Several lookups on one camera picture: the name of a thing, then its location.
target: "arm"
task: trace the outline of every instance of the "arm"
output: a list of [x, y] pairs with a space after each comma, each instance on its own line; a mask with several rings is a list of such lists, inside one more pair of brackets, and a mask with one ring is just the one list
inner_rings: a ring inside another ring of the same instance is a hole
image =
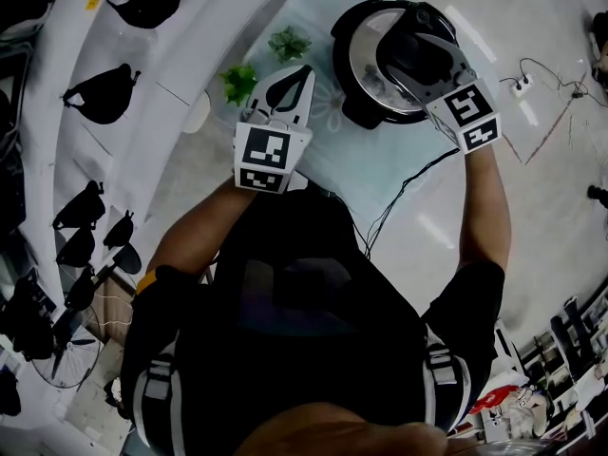
[[202, 275], [237, 220], [256, 196], [229, 179], [191, 209], [164, 235], [147, 272], [162, 265]]
[[506, 270], [511, 218], [492, 146], [465, 157], [466, 198], [460, 234], [460, 264], [492, 261]]

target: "power strip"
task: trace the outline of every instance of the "power strip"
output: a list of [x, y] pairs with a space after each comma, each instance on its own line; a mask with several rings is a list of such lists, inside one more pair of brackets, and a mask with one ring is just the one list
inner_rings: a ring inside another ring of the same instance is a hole
[[513, 95], [515, 96], [515, 98], [521, 98], [528, 89], [530, 89], [532, 87], [532, 85], [534, 84], [534, 80], [532, 80], [532, 75], [531, 74], [526, 74], [525, 77], [527, 78], [528, 82], [525, 83], [523, 81], [523, 79], [518, 80], [518, 83], [520, 84], [520, 86], [522, 87], [522, 89], [518, 89], [517, 85], [513, 85], [511, 87], [511, 92], [513, 93]]

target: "light blue tablecloth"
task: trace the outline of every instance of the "light blue tablecloth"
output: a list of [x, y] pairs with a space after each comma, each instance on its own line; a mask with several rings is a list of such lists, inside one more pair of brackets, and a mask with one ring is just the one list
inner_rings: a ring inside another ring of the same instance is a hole
[[[365, 0], [289, 0], [256, 40], [245, 61], [253, 64], [259, 80], [282, 67], [302, 64], [313, 67], [316, 85], [308, 127], [314, 136], [297, 170], [319, 186], [334, 191], [360, 219], [371, 224], [393, 200], [405, 179], [455, 145], [429, 121], [414, 125], [384, 123], [375, 130], [366, 130], [341, 113], [344, 93], [333, 73], [331, 30], [346, 10], [362, 1]], [[303, 59], [281, 65], [268, 41], [273, 33], [287, 26], [304, 30], [313, 44]], [[480, 63], [489, 70], [489, 62], [462, 33], [458, 38], [473, 67], [485, 76]], [[485, 77], [490, 89], [498, 91], [496, 78]], [[235, 124], [239, 109], [226, 105], [219, 115]], [[406, 203], [427, 177], [413, 182], [400, 204]]]

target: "white floor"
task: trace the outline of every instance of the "white floor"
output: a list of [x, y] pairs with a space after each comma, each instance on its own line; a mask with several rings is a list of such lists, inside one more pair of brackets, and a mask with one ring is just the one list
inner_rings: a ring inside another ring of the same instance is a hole
[[[531, 57], [565, 82], [583, 79], [608, 104], [589, 76], [587, 36], [593, 15], [608, 10], [608, 0], [426, 1], [439, 10], [452, 7], [448, 13], [456, 10], [467, 20], [495, 59], [497, 75], [519, 77], [520, 59]], [[251, 36], [241, 41], [246, 47]], [[539, 66], [523, 67], [535, 81], [524, 96], [535, 118], [526, 117], [511, 84], [503, 83], [498, 101], [508, 141], [495, 146], [513, 222], [502, 316], [519, 346], [544, 330], [564, 300], [585, 298], [608, 276], [606, 210], [586, 198], [589, 184], [608, 186], [608, 109], [588, 97], [571, 102], [572, 86], [558, 91]], [[139, 245], [144, 261], [171, 222], [230, 175], [232, 153], [231, 130], [213, 117], [199, 133], [182, 135]], [[456, 267], [464, 190], [463, 159], [456, 156], [397, 208], [374, 249], [374, 264], [420, 312]]]

